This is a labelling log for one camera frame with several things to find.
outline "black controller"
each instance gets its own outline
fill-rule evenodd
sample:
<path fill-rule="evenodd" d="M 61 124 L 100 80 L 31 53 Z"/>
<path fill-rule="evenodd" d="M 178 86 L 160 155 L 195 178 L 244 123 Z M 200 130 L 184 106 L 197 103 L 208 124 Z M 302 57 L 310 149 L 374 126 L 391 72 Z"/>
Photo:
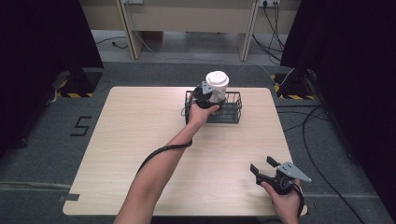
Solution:
<path fill-rule="evenodd" d="M 219 110 L 221 110 L 221 106 L 224 105 L 225 100 L 218 103 L 213 103 L 209 101 L 210 97 L 213 94 L 213 90 L 212 88 L 207 87 L 207 85 L 203 82 L 201 86 L 196 87 L 195 90 L 192 92 L 191 101 L 195 102 L 196 104 L 198 104 L 199 107 L 203 109 L 208 109 L 212 105 L 219 105 Z"/>
<path fill-rule="evenodd" d="M 259 173 L 253 164 L 250 164 L 250 171 L 256 176 L 256 184 L 261 185 L 262 181 L 270 184 L 277 194 L 289 194 L 294 184 L 294 178 L 302 179 L 303 181 L 311 182 L 311 179 L 295 167 L 291 162 L 280 164 L 272 157 L 267 157 L 267 162 L 276 168 L 275 177 L 270 177 Z"/>

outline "controller strap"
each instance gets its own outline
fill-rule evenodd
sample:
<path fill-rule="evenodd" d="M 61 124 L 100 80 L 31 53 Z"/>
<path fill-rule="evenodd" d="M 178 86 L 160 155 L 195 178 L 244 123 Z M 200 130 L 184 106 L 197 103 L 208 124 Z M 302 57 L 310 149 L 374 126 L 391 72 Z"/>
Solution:
<path fill-rule="evenodd" d="M 305 205 L 304 196 L 301 193 L 300 187 L 298 187 L 296 184 L 293 184 L 291 188 L 294 191 L 296 191 L 298 197 L 300 198 L 300 206 L 298 207 L 298 211 L 297 211 L 297 217 L 300 217 L 300 214 L 301 214 L 301 212 L 303 212 L 303 208 L 304 208 L 304 205 Z"/>
<path fill-rule="evenodd" d="M 164 147 L 160 147 L 157 150 L 151 152 L 151 154 L 148 155 L 148 157 L 143 161 L 143 163 L 140 165 L 139 169 L 137 170 L 137 173 L 139 173 L 139 171 L 143 168 L 143 166 L 146 165 L 146 163 L 148 163 L 149 160 L 151 160 L 153 157 L 155 157 L 156 155 L 165 152 L 169 149 L 178 149 L 178 148 L 185 148 L 185 147 L 190 147 L 192 145 L 192 140 L 190 142 L 188 142 L 187 144 L 181 144 L 181 145 L 169 145 L 169 146 L 164 146 Z"/>

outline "black curtain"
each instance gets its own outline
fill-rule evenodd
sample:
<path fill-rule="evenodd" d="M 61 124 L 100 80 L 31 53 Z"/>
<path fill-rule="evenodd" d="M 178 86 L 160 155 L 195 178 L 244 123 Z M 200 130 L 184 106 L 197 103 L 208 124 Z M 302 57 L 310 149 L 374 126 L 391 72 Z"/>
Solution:
<path fill-rule="evenodd" d="M 0 0 L 0 156 L 35 123 L 62 71 L 103 67 L 78 0 Z"/>
<path fill-rule="evenodd" d="M 316 72 L 346 148 L 396 221 L 396 1 L 303 0 L 281 65 Z"/>

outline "wall outlet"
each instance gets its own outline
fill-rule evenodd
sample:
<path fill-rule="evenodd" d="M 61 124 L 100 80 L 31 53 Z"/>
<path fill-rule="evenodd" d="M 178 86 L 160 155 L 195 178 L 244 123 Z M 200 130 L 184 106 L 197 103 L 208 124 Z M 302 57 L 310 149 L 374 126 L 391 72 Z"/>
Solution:
<path fill-rule="evenodd" d="M 275 7 L 275 3 L 277 3 L 278 6 L 280 5 L 280 0 L 260 0 L 260 7 L 263 6 L 264 1 L 267 2 L 267 7 Z"/>

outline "wooden table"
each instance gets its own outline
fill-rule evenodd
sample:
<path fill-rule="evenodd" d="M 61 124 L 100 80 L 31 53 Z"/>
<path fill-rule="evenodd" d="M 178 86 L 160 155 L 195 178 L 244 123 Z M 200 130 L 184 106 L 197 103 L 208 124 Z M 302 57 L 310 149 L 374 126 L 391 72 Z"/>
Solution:
<path fill-rule="evenodd" d="M 180 115 L 193 87 L 115 87 L 111 90 L 66 201 L 67 215 L 116 215 L 142 161 L 184 125 Z M 238 124 L 207 123 L 193 138 L 163 191 L 154 216 L 271 216 L 251 163 L 273 176 L 267 156 L 291 161 L 269 90 L 240 91 Z"/>

